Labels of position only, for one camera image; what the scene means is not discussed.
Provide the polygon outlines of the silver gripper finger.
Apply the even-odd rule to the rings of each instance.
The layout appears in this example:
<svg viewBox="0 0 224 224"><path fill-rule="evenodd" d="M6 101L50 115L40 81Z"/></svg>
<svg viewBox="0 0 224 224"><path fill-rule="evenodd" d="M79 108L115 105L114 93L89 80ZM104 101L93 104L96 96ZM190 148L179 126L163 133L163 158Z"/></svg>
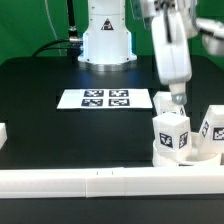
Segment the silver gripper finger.
<svg viewBox="0 0 224 224"><path fill-rule="evenodd" d="M169 86L171 92L172 101L175 104L186 104L186 84L185 83L175 83Z"/></svg>

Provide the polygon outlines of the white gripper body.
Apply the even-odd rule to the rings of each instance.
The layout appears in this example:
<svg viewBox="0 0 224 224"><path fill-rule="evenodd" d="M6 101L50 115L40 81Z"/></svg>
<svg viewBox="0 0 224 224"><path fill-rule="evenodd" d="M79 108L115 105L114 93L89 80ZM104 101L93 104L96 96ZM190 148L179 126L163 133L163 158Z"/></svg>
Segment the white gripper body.
<svg viewBox="0 0 224 224"><path fill-rule="evenodd" d="M133 17L142 19L152 33L160 82L163 85L185 83L192 75L188 49L189 38L201 34L217 43L206 48L213 55L224 54L224 23L198 18L198 0L133 0Z"/></svg>

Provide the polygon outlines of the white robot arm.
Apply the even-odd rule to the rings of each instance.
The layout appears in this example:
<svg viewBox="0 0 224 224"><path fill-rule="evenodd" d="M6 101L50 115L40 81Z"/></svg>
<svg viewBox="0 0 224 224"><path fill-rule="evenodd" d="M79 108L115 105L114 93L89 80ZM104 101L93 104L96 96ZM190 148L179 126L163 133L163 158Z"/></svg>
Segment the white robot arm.
<svg viewBox="0 0 224 224"><path fill-rule="evenodd" d="M187 40L202 36L211 55L224 56L224 23L196 16L198 0L130 0L133 17L144 21L152 41L160 82L177 105L187 102L192 68ZM89 25L79 63L97 71L121 70L135 62L125 25L125 0L88 0Z"/></svg>

